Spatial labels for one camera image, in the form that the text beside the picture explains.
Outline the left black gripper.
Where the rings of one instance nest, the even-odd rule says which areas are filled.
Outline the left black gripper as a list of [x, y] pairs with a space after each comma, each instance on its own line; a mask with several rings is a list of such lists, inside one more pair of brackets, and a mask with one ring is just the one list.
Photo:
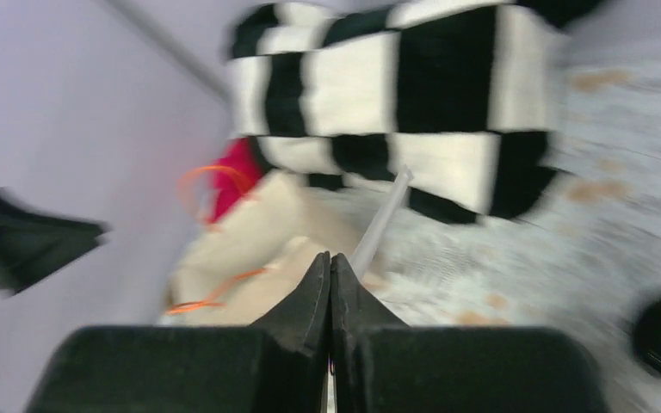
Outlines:
[[0, 188], [0, 290], [18, 294], [102, 245], [108, 225], [41, 211]]

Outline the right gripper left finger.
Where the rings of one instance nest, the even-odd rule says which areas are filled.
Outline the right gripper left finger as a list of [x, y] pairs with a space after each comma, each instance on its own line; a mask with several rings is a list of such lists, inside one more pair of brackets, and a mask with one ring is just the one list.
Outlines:
[[90, 326], [49, 361], [30, 412], [320, 412], [328, 370], [331, 257], [255, 322]]

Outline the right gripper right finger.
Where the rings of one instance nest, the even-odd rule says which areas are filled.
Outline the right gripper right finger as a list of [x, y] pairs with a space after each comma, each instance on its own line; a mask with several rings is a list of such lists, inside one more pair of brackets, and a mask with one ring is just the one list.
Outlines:
[[590, 352], [547, 327], [412, 327], [330, 264], [340, 412], [605, 412]]

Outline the brown paper bag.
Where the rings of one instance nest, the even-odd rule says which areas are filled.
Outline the brown paper bag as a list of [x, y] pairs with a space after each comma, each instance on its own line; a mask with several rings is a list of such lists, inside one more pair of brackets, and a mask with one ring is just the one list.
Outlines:
[[351, 254], [361, 230], [275, 170], [189, 246], [170, 279], [174, 325], [246, 325], [286, 298], [316, 255]]

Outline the pink cloth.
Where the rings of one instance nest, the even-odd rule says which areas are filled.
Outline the pink cloth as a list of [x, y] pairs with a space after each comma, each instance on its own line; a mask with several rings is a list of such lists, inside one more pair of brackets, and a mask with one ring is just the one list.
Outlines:
[[249, 138], [233, 139], [209, 170], [214, 201], [207, 222], [215, 224], [256, 186], [263, 173], [252, 155]]

